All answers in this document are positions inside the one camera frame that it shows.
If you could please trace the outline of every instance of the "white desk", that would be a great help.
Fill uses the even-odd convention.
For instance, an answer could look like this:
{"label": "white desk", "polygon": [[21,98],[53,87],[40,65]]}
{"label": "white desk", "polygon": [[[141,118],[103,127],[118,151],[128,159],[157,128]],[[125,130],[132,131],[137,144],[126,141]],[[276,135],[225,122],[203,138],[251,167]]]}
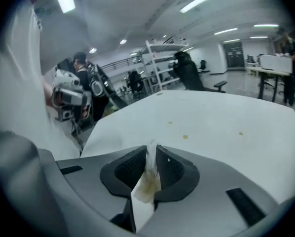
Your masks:
{"label": "white desk", "polygon": [[253,70],[253,71],[261,73],[260,74],[259,95],[258,95],[259,99],[262,99],[262,96],[263,96],[266,74],[275,75],[276,79],[275,79],[275,86],[274,86],[274,94],[273,94],[272,100],[271,100],[272,102],[275,102],[275,99],[276,99],[277,87],[278,87],[278,76],[284,76],[284,77],[290,76],[290,73],[287,73],[287,72],[268,70],[268,69],[263,69],[261,67],[247,67],[246,69],[247,70]]}
{"label": "white desk", "polygon": [[257,72],[264,72],[264,73],[279,75],[279,76],[289,76],[290,75],[287,72],[281,72],[281,71],[274,71],[274,70],[269,70],[269,69],[263,69],[262,67],[247,67],[246,69],[247,70],[257,71]]}
{"label": "white desk", "polygon": [[82,157],[151,139],[225,162],[279,203],[295,195],[292,108],[231,94],[164,90],[101,119]]}

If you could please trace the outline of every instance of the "black table leg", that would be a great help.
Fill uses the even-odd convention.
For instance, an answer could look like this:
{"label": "black table leg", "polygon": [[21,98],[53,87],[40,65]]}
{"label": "black table leg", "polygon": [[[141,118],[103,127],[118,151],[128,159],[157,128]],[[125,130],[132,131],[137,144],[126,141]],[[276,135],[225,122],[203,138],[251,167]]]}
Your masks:
{"label": "black table leg", "polygon": [[262,99],[262,96],[264,94],[264,83],[265,83],[266,73],[261,72],[260,73],[260,87],[259,87],[259,95],[258,98]]}
{"label": "black table leg", "polygon": [[277,94],[277,86],[278,86],[278,78],[279,76],[276,75],[276,81],[275,81],[275,87],[274,87],[274,95],[272,96],[272,102],[275,102],[276,99],[276,94]]}

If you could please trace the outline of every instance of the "door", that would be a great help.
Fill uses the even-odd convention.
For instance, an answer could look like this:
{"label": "door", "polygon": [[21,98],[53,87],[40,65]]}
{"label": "door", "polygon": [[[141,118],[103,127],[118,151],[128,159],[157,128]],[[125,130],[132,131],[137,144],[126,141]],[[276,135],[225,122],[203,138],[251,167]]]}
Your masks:
{"label": "door", "polygon": [[223,45],[228,68],[244,67],[244,55],[241,42]]}

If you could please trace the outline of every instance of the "person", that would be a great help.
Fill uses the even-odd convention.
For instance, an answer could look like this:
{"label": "person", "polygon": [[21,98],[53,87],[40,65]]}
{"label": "person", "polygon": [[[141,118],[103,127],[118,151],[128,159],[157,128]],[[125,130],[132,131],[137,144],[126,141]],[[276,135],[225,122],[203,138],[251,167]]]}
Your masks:
{"label": "person", "polygon": [[55,160],[78,158],[80,151],[51,119],[52,87],[40,68],[37,0],[22,0],[0,35],[0,131],[12,131],[49,150]]}
{"label": "person", "polygon": [[295,40],[282,27],[279,28],[278,34],[282,37],[280,44],[281,52],[292,59],[292,74],[289,77],[284,77],[283,104],[287,105],[287,102],[289,102],[289,105],[293,106],[295,99]]}
{"label": "person", "polygon": [[[80,79],[80,85],[83,86],[84,90],[90,91],[90,81],[88,78],[88,65],[91,65],[90,62],[87,62],[86,53],[77,52],[73,57],[73,67],[76,71],[76,76]],[[106,105],[109,102],[109,98],[107,96],[103,97],[92,97],[93,100],[93,120],[98,121],[102,118]],[[76,121],[80,119],[78,113],[75,112]],[[84,123],[81,129],[86,127],[88,123]]]}
{"label": "person", "polygon": [[90,91],[85,53],[77,52],[74,55],[73,67],[75,69],[76,76],[80,79],[80,85],[83,86],[84,90]]}

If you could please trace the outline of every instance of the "black slot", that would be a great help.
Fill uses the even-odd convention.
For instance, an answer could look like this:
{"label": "black slot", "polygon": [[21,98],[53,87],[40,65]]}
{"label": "black slot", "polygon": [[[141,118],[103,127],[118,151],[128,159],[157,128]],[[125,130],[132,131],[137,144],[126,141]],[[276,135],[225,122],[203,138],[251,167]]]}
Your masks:
{"label": "black slot", "polygon": [[136,225],[133,218],[133,208],[130,199],[127,200],[123,213],[114,216],[110,222],[132,233],[136,232]]}
{"label": "black slot", "polygon": [[60,168],[60,171],[63,175],[69,174],[69,173],[73,173],[79,170],[82,170],[83,168],[79,165],[76,166],[71,166],[71,167],[67,167],[67,168]]}
{"label": "black slot", "polygon": [[226,193],[250,227],[265,217],[265,214],[241,188],[228,190]]}

